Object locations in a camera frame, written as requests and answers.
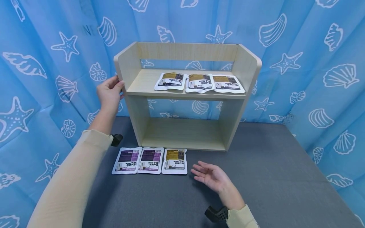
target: shelf top board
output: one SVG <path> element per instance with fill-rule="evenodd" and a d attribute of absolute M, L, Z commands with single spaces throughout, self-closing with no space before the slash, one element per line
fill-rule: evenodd
<path fill-rule="evenodd" d="M 178 99 L 245 99 L 245 93 L 218 93 L 215 91 L 208 91 L 206 93 L 186 93 L 184 90 L 162 90 L 155 91 L 154 86 L 158 81 L 161 73 L 177 72 L 183 74 L 223 74 L 233 75 L 231 71 L 209 71 L 209 70 L 176 70 L 176 69 L 141 69 L 133 83 L 127 89 L 128 95 L 160 97 L 164 98 L 178 98 Z"/>

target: wrist strap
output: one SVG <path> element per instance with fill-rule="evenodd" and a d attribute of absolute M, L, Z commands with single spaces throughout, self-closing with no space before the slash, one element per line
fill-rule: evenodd
<path fill-rule="evenodd" d="M 218 223 L 228 219 L 228 208 L 224 206 L 216 211 L 212 206 L 209 206 L 204 214 L 212 223 Z"/>

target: white food pouch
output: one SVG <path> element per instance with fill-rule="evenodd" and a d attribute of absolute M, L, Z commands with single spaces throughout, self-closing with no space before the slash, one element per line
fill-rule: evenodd
<path fill-rule="evenodd" d="M 188 174 L 186 149 L 165 149 L 162 174 Z"/>
<path fill-rule="evenodd" d="M 218 93 L 245 93 L 245 89 L 234 75 L 211 74 L 215 92 Z"/>
<path fill-rule="evenodd" d="M 162 166 L 162 156 L 164 155 L 164 148 L 144 147 L 139 159 L 138 173 L 152 173 L 160 174 Z"/>
<path fill-rule="evenodd" d="M 135 174 L 138 169 L 138 161 L 142 147 L 125 148 L 119 150 L 112 174 Z"/>
<path fill-rule="evenodd" d="M 186 74 L 181 73 L 162 73 L 158 79 L 154 89 L 155 90 L 168 90 L 178 89 L 184 90 L 186 80 Z"/>
<path fill-rule="evenodd" d="M 190 74 L 186 77 L 185 92 L 205 93 L 214 89 L 212 76 L 208 74 Z"/>

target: blue curtain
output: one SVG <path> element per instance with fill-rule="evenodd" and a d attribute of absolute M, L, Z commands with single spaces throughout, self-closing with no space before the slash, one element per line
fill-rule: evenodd
<path fill-rule="evenodd" d="M 263 66 L 241 121 L 285 124 L 365 219 L 362 0 L 3 0 L 0 227 L 25 227 L 100 108 L 96 86 L 134 41 L 241 43 Z M 230 70 L 231 62 L 142 67 Z M 220 103 L 149 100 L 151 115 L 216 119 Z M 124 101 L 119 116 L 128 116 Z"/>

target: gray tablecloth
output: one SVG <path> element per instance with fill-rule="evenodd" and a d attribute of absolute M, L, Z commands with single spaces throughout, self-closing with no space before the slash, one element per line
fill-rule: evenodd
<path fill-rule="evenodd" d="M 137 147 L 127 117 L 113 133 L 120 147 Z M 219 197 L 188 175 L 111 175 L 119 148 L 107 152 L 94 182 L 83 227 L 226 227 L 204 212 L 219 209 Z M 261 228 L 362 228 L 296 139 L 279 124 L 240 123 L 228 152 L 187 152 L 189 169 L 198 160 L 220 166 Z"/>

